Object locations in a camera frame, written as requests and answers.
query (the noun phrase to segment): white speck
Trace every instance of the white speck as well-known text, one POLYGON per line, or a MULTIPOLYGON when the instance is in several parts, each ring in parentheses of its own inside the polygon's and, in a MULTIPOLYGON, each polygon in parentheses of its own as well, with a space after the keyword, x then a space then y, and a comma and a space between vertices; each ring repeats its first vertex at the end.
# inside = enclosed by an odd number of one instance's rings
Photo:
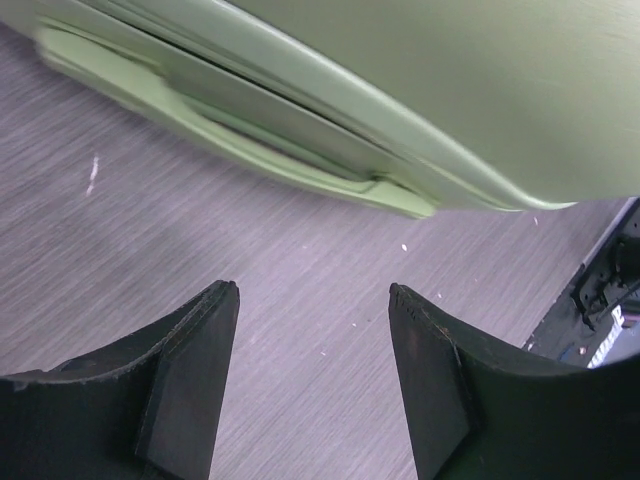
POLYGON ((93 192, 95 186, 96 177, 98 176, 98 162, 100 159, 97 155, 93 157, 93 168, 91 169, 91 175, 89 175, 89 188, 87 188, 87 197, 93 192))

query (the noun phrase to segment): light green cabinet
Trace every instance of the light green cabinet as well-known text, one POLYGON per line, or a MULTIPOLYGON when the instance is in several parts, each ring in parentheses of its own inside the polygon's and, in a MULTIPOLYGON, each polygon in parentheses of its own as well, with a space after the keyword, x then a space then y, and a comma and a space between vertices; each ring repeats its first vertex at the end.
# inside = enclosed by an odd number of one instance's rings
POLYGON ((301 188, 414 217, 640 193, 625 2, 15 1, 53 68, 301 188))

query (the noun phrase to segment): paint chip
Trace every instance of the paint chip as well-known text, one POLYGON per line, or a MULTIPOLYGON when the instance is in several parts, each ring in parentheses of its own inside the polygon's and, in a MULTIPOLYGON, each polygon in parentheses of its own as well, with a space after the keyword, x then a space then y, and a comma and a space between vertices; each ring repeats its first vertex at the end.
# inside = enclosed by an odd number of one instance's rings
POLYGON ((93 167, 91 168, 91 175, 89 175, 89 188, 87 188, 87 197, 93 192, 93 188, 96 184, 96 177, 98 176, 98 162, 100 158, 97 155, 93 156, 93 167))

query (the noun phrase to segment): floor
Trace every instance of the floor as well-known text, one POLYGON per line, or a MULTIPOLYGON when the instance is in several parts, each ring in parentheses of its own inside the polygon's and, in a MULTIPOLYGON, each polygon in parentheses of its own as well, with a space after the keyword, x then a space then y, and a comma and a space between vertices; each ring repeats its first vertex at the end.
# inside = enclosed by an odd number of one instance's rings
POLYGON ((415 479, 389 285, 520 345, 623 204, 412 221, 213 158, 3 27, 0 65, 0 373, 50 368, 235 280, 216 479, 415 479))

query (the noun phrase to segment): handle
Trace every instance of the handle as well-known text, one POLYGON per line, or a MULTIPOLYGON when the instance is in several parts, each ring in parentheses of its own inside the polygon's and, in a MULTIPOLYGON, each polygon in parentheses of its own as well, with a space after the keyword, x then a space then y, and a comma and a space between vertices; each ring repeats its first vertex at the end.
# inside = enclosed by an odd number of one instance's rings
POLYGON ((186 105, 162 77, 91 40, 40 27, 40 54, 53 69, 114 98, 176 133, 263 175, 323 194, 423 218, 434 205, 386 180, 345 180, 292 158, 212 122, 186 105))

